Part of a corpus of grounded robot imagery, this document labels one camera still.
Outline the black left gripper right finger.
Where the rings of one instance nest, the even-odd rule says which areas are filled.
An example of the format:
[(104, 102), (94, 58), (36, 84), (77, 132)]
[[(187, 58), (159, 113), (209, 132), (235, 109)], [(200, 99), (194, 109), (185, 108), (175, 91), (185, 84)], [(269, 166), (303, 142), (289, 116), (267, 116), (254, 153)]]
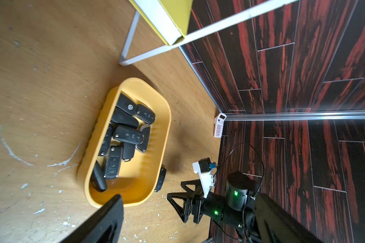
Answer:
[(266, 194), (257, 194), (254, 213), (263, 243), (321, 242)]

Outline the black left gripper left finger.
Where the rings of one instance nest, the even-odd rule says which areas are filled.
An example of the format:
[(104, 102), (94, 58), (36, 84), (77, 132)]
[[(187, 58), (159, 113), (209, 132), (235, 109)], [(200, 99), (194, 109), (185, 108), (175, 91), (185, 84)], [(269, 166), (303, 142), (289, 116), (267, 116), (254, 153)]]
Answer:
[(89, 217), (63, 243), (116, 243), (124, 220), (122, 196), (117, 194)]

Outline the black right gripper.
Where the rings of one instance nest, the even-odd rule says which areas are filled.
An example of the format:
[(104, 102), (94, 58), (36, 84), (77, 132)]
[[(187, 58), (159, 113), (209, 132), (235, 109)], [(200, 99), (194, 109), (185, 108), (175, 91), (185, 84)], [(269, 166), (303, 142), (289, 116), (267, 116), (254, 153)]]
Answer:
[[(203, 216), (204, 197), (202, 185), (199, 179), (183, 181), (181, 187), (186, 192), (172, 192), (167, 194), (167, 200), (173, 206), (183, 223), (187, 223), (189, 216), (193, 216), (193, 222), (199, 224)], [(180, 206), (176, 199), (181, 199), (183, 206)]]

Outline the silver-edged car key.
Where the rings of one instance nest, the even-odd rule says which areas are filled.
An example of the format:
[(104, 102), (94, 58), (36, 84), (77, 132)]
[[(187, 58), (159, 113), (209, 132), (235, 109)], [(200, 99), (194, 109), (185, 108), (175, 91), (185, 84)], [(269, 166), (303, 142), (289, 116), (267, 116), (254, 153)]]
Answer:
[(100, 167), (100, 164), (98, 162), (95, 162), (90, 183), (94, 187), (94, 189), (98, 192), (105, 192), (107, 190), (107, 183), (104, 178), (104, 171)]

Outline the black three-button car key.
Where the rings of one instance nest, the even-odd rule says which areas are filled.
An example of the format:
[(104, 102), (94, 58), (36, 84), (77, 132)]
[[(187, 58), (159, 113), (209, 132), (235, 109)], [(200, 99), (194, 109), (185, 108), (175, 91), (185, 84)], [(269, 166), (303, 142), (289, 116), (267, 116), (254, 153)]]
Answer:
[(143, 142), (144, 134), (134, 128), (117, 125), (113, 132), (113, 138), (120, 142), (138, 145)]
[(105, 180), (115, 179), (119, 175), (122, 162), (122, 147), (118, 145), (109, 148), (106, 160), (104, 162)]

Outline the black VW car key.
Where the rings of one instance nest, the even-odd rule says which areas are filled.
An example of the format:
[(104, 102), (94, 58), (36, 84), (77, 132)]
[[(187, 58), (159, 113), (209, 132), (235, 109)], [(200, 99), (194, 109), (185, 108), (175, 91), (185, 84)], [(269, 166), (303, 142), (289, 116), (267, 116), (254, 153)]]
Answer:
[(134, 116), (137, 110), (137, 104), (123, 93), (119, 95), (116, 107), (131, 116)]

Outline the black silver Porsche key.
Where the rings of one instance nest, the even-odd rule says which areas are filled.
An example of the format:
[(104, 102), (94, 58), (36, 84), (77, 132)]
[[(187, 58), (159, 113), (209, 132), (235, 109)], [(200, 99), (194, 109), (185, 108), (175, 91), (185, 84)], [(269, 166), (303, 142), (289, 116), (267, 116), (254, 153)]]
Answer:
[(137, 144), (135, 147), (139, 152), (146, 153), (150, 139), (151, 125), (150, 124), (142, 125), (140, 131), (143, 134), (143, 140), (140, 144)]

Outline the dark grey car key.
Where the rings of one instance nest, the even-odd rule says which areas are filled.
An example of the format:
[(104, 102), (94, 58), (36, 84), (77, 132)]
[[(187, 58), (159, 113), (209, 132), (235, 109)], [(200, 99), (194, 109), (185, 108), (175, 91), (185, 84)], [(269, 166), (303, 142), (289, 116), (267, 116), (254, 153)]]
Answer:
[(127, 114), (126, 112), (117, 107), (113, 112), (111, 123), (114, 125), (123, 125), (131, 127), (134, 129), (137, 129), (139, 127), (139, 122), (135, 117)]

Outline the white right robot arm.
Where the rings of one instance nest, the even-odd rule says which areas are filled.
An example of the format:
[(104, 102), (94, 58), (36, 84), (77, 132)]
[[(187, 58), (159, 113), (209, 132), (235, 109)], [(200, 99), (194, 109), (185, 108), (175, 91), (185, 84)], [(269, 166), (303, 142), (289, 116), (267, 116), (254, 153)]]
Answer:
[(211, 218), (225, 236), (238, 242), (260, 243), (261, 237), (253, 211), (256, 182), (237, 171), (228, 176), (226, 194), (210, 191), (214, 177), (206, 173), (200, 179), (183, 181), (183, 192), (172, 192), (167, 200), (176, 210), (182, 222), (190, 216), (199, 224), (204, 215)]

